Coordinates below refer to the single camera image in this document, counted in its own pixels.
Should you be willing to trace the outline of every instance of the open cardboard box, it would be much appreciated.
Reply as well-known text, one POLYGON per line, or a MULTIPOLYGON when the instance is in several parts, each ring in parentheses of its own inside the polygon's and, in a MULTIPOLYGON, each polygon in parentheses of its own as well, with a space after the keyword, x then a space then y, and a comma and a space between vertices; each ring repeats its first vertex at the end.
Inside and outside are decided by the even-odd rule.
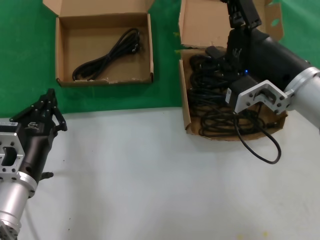
POLYGON ((55 74, 62 87, 151 83, 154 75, 151 21, 153 0, 43 0, 58 15, 55 74), (83 63, 106 55, 129 28, 140 31, 141 51, 114 61, 97 80, 72 80, 83 63))
MULTIPOLYGON (((270 4, 272 0, 253 0, 253 2, 262 20, 262 25, 258 29, 279 41, 284 36, 280 3, 270 4)), ((231 30, 227 4, 220 2, 220 0, 182 0, 179 29, 181 43, 184 46, 200 48, 182 50, 179 61, 184 127, 188 134, 199 135, 200 119, 190 116, 188 104, 187 89, 191 88, 189 79, 192 74, 189 60, 195 54, 205 54, 205 48, 209 46, 220 47, 222 50, 227 48, 231 30)), ((287 113, 276 115, 269 108, 263 106, 261 116, 266 123, 275 123, 275 128, 267 129, 268 133, 273 134, 283 128, 287 113)), ((256 133, 243 136, 243 139, 254 140, 264 136, 263 133, 256 133)), ((209 139, 239 140, 237 136, 211 137, 209 139)))

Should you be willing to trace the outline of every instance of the bolt hole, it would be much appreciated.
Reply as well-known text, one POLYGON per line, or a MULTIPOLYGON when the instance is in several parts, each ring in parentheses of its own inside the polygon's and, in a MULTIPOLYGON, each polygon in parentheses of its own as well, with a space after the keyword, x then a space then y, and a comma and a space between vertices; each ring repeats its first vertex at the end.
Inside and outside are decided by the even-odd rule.
POLYGON ((25 168, 25 170, 28 172, 28 173, 32 173, 32 169, 31 169, 31 167, 29 167, 29 166, 27 166, 26 168, 25 168))

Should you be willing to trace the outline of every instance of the coiled black cable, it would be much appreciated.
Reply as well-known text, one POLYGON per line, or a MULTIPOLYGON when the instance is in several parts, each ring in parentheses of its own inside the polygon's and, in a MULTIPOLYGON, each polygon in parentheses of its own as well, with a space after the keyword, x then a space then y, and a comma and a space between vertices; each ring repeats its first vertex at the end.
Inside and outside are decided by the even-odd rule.
POLYGON ((276 164, 282 154, 281 148, 265 130, 274 125, 266 124, 260 117, 262 103, 258 103, 255 110, 246 109, 240 114, 235 114, 226 103, 226 90, 241 76, 229 68, 222 68, 210 56, 194 55, 189 63, 193 73, 190 77, 192 88, 187 90, 187 97, 191 117, 200 118, 199 135, 208 138, 238 136, 254 156, 268 164, 276 164), (275 161, 256 154, 242 137, 260 132, 275 144, 278 150, 275 161))
POLYGON ((91 76, 87 80, 95 80, 113 61, 124 55, 136 54, 140 46, 139 30, 130 28, 120 37, 108 54, 78 66, 72 73, 73 81, 79 80, 79 76, 83 79, 91 76))

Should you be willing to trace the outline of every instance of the green backdrop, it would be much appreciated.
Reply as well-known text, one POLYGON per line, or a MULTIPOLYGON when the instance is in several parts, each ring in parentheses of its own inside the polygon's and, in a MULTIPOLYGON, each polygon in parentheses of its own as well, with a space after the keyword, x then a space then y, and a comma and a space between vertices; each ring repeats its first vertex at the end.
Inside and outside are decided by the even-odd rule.
MULTIPOLYGON (((55 18, 42 0, 0 0, 0 117, 11 117, 55 88, 63 113, 181 106, 177 35, 180 0, 151 13, 153 84, 61 88, 55 81, 55 18)), ((281 0, 289 49, 320 67, 320 1, 281 0)))

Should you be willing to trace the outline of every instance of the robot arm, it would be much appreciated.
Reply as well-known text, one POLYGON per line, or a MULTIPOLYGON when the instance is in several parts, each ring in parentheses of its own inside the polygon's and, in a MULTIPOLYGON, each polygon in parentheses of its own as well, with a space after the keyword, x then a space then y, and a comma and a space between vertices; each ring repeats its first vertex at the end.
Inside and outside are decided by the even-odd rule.
POLYGON ((297 110, 319 129, 320 70, 256 29, 261 20, 252 0, 221 1, 233 28, 224 59, 242 76, 228 89, 226 102, 236 113, 258 102, 276 114, 297 110))
POLYGON ((17 238, 27 200, 40 180, 52 177, 43 169, 59 131, 67 131, 67 125, 54 89, 10 122, 0 122, 0 239, 17 238))

